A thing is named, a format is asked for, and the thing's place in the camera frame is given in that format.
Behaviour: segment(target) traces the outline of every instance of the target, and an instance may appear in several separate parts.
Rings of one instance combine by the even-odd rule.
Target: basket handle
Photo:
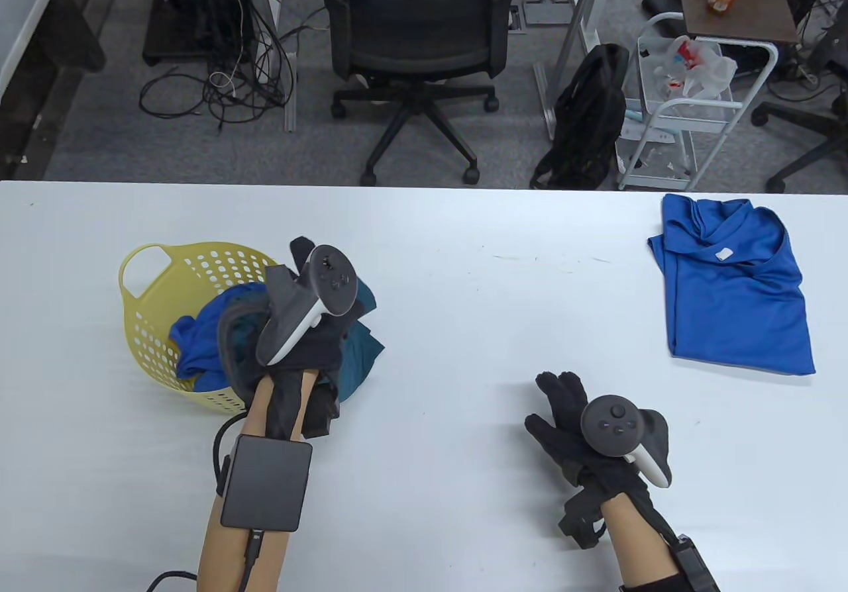
[[[166,253],[166,255],[169,257],[169,259],[172,263],[174,262],[174,254],[173,254],[173,246],[172,245],[145,244],[145,245],[142,245],[140,248],[136,248],[135,250],[133,250],[129,254],[129,256],[127,256],[127,258],[124,259],[124,262],[121,263],[121,268],[118,270],[118,287],[121,288],[121,296],[124,299],[124,304],[127,304],[127,301],[129,301],[129,299],[132,299],[133,301],[140,301],[141,299],[144,298],[146,293],[148,293],[148,289],[150,289],[150,285],[149,285],[148,289],[145,289],[139,296],[136,297],[135,295],[133,295],[132,292],[130,292],[129,289],[127,289],[127,286],[125,286],[125,284],[124,284],[124,271],[127,270],[127,266],[130,265],[130,262],[133,259],[135,259],[140,253],[142,253],[145,250],[149,250],[150,248],[160,249],[161,251]]]

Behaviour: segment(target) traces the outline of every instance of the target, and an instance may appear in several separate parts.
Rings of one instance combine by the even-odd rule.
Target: office chair
[[[754,126],[765,126],[769,122],[769,117],[774,116],[827,138],[814,149],[772,175],[766,181],[767,193],[785,192],[787,177],[838,150],[848,151],[848,101],[845,98],[845,84],[848,83],[848,5],[845,3],[840,5],[835,22],[812,50],[810,57],[806,60],[806,66],[814,74],[820,75],[827,70],[839,78],[841,84],[839,96],[830,105],[830,110],[836,118],[805,113],[800,109],[773,102],[762,102],[759,107],[751,111],[751,124]]]
[[[369,78],[367,89],[333,93],[333,117],[347,111],[345,101],[400,102],[400,108],[366,162],[360,185],[376,185],[374,166],[412,115],[426,115],[469,162],[462,180],[480,179],[478,160],[445,114],[439,99],[485,96],[488,113],[500,104],[494,86],[449,87],[433,84],[460,75],[506,66],[509,5],[512,0],[324,0],[330,14],[333,71],[347,80]]]

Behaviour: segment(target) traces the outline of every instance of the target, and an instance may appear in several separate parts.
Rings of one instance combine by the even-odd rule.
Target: black backpack
[[[536,166],[532,189],[594,190],[606,179],[627,108],[628,57],[618,44],[600,44],[584,58],[554,106],[554,148]]]

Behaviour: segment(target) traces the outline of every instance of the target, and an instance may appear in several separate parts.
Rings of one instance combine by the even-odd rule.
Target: gray carpet
[[[630,46],[645,20],[640,0],[609,0],[602,39]],[[321,0],[284,0],[284,26],[294,26]],[[393,113],[391,105],[351,105],[344,121],[331,119],[334,89],[329,34],[306,32],[301,38],[297,132],[284,132],[282,113],[260,122],[225,126],[219,132],[208,114],[164,121],[141,113],[138,92],[145,81],[166,71],[140,59],[150,0],[115,0],[101,40],[106,69],[86,77],[64,124],[46,178],[82,181],[181,181],[185,183],[278,183],[352,185]],[[315,24],[326,18],[318,17]],[[553,64],[563,29],[533,29],[509,38],[509,62],[494,80],[500,111],[488,114],[479,101],[455,101],[445,113],[479,157],[478,187],[527,187],[533,166],[549,149],[533,62]],[[185,66],[200,74],[200,66]],[[455,83],[484,83],[471,77]],[[783,87],[788,95],[806,95]],[[151,95],[151,105],[167,110],[190,107],[199,86],[174,79]],[[804,105],[827,112],[836,91]],[[708,138],[698,139],[705,148]],[[724,145],[700,191],[761,192],[765,180],[788,160],[819,141],[818,135],[785,123],[753,128],[744,118]],[[848,193],[845,156],[821,160],[788,180],[787,192]],[[385,186],[460,187],[464,160],[426,118],[413,118],[378,164]]]

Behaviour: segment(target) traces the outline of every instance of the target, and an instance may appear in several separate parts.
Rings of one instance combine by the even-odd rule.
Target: brown shelf
[[[706,0],[681,2],[686,31],[691,35],[791,44],[798,41],[786,0],[736,0],[723,16],[709,11]]]

